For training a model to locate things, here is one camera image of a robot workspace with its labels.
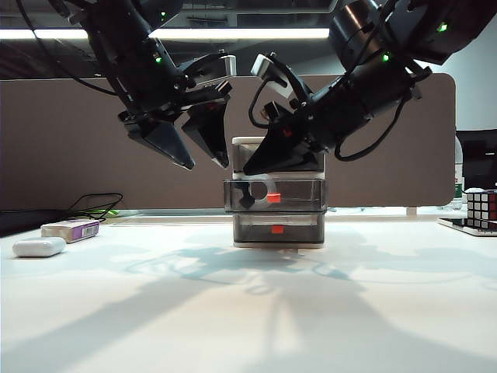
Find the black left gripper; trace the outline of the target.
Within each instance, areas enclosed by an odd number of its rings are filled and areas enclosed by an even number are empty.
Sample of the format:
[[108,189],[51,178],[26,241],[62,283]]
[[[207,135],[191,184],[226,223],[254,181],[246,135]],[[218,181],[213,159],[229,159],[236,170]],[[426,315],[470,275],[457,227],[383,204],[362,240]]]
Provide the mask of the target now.
[[226,169],[224,115],[232,75],[232,68],[120,68],[119,97],[126,109],[118,118],[131,140],[191,170],[195,162],[173,125],[187,113],[182,130]]

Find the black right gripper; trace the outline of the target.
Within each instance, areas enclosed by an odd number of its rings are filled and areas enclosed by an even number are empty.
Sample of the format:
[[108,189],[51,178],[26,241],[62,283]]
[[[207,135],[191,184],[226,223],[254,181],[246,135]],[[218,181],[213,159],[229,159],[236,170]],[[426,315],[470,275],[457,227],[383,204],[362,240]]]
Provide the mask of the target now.
[[406,71],[360,71],[312,92],[297,76],[288,78],[296,98],[292,112],[267,106],[266,136],[243,167],[245,175],[278,172],[323,172],[322,152],[341,155],[343,142],[378,114],[392,107],[394,116],[371,145],[355,152],[366,156],[390,134],[412,98],[414,79]]

